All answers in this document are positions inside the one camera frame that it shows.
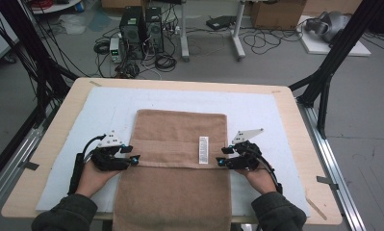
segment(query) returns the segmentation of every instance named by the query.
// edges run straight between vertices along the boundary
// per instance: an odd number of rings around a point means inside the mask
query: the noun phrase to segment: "desk leg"
[[[242,43],[240,42],[240,38],[239,38],[239,32],[240,32],[240,26],[242,25],[244,7],[245,7],[245,1],[240,1],[239,11],[237,12],[236,28],[235,28],[235,30],[231,31],[231,38],[233,39],[234,44],[236,45],[236,49],[237,49],[237,54],[238,54],[237,60],[238,61],[245,58],[243,46],[242,46]]]
[[[181,28],[181,35],[180,35],[180,44],[182,46],[182,58],[185,62],[188,62],[190,60],[190,57],[189,57],[188,38],[186,36],[186,13],[185,13],[186,0],[182,1],[181,6],[182,6],[182,28]]]

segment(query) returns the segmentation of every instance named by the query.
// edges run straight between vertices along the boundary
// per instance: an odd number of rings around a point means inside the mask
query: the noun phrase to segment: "desktop computer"
[[[164,35],[162,33],[162,11],[158,7],[149,7],[145,10],[145,22],[149,37],[149,49],[155,53],[162,53],[164,49]]]
[[[127,48],[129,59],[142,59],[142,45],[147,39],[146,24],[143,18],[142,7],[124,8],[119,23],[124,47]]]

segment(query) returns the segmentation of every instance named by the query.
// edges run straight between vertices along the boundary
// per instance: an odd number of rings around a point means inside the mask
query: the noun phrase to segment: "brown towel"
[[[131,138],[137,167],[122,172],[115,197],[119,230],[230,230],[225,115],[139,110]],[[209,137],[209,164],[198,162],[199,137]]]

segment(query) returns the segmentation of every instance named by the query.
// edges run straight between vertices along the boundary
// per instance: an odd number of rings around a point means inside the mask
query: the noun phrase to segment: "electronic device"
[[[261,167],[263,167],[270,174],[276,190],[282,194],[282,184],[278,183],[276,179],[274,173],[275,169],[273,169],[268,161],[263,157],[263,153],[257,144],[249,141],[249,139],[262,132],[264,132],[264,129],[239,131],[236,138],[233,139],[234,145],[221,148],[221,151],[224,154],[233,154],[234,152],[237,152],[239,153],[239,156],[228,159],[216,157],[216,159],[220,167],[228,167],[229,169],[256,170],[261,164]]]
[[[143,59],[142,45],[147,39],[142,7],[125,7],[119,23],[128,59]]]
[[[158,7],[146,8],[144,13],[146,22],[147,35],[149,38],[150,48],[154,48],[155,52],[162,53],[164,48],[164,34],[162,32],[162,10]]]
[[[207,20],[206,25],[216,31],[231,26],[231,24],[236,23],[236,20],[236,16],[220,16]]]
[[[119,30],[124,40],[144,42],[146,40],[146,25],[142,7],[125,7],[119,23]]]
[[[119,38],[111,38],[110,54],[111,59],[115,64],[120,64],[122,62],[123,51]]]
[[[350,16],[340,12],[323,12],[319,17],[307,19],[305,22],[306,31],[314,31],[316,35],[331,43],[347,25]]]
[[[100,143],[87,155],[87,148],[93,141],[100,140]],[[95,166],[101,171],[125,170],[130,166],[137,166],[141,155],[131,156],[129,158],[118,158],[116,153],[129,153],[133,147],[126,146],[113,130],[108,135],[98,136],[91,139],[84,147],[83,152],[77,153],[75,157],[74,169],[72,171],[69,183],[68,194],[77,191],[84,165],[90,158]]]

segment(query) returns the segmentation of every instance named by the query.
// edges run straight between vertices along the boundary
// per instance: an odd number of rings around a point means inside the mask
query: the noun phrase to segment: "dark jacket sleeve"
[[[261,195],[251,203],[264,231],[302,230],[306,215],[279,192]]]
[[[89,198],[71,194],[50,211],[38,215],[32,223],[33,231],[90,230],[90,223],[98,207]]]

